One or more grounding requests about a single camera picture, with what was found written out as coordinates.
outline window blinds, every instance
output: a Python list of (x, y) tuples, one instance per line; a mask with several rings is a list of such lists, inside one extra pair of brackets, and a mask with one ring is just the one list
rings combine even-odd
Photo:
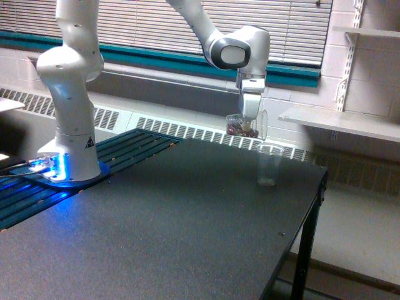
[[(267, 29), (270, 61), (321, 65), (333, 0), (202, 0), (223, 33)], [(0, 0), (0, 30), (61, 36), (56, 0)], [(201, 54), (184, 19), (165, 0), (100, 0), (101, 43)]]

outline warning label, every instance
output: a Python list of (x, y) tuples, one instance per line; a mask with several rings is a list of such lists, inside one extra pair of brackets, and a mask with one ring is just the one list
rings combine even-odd
[(87, 143), (86, 143), (85, 149), (86, 149), (86, 148), (93, 147), (93, 146), (94, 146), (94, 143), (93, 143), (92, 137), (89, 136), (89, 140), (88, 140)]

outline electrical cable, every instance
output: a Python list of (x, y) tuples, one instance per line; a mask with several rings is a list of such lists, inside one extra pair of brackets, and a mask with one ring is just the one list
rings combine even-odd
[(25, 167), (25, 166), (28, 166), (28, 165), (29, 165), (28, 162), (24, 162), (24, 163), (22, 163), (22, 164), (15, 164), (15, 165), (13, 165), (13, 166), (5, 167), (4, 169), (1, 169), (1, 170), (0, 170), (0, 173), (5, 173), (5, 172), (7, 172), (7, 171), (11, 171), (11, 170), (13, 170), (13, 169), (20, 168), (20, 167)]
[(36, 171), (36, 172), (15, 174), (15, 175), (2, 175), (2, 176), (0, 176), (0, 178), (16, 178), (16, 177), (40, 174), (40, 173), (44, 173), (46, 171), (48, 171), (48, 169), (44, 169), (44, 170), (40, 170), (40, 171)]

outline table leg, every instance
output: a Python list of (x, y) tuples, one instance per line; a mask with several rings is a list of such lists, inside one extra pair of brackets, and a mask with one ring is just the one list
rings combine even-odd
[(296, 271), (292, 287), (291, 300), (301, 300), (306, 286), (307, 271), (313, 249), (314, 235), (317, 227), (319, 207), (321, 206), (321, 193), (314, 202), (311, 212), (302, 227), (299, 255), (297, 257)]

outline blue led light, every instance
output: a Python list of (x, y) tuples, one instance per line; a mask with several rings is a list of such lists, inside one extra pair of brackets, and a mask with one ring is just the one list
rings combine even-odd
[(51, 168), (51, 170), (55, 171), (57, 180), (65, 180), (67, 178), (67, 157), (68, 154), (59, 153), (53, 160), (54, 166)]

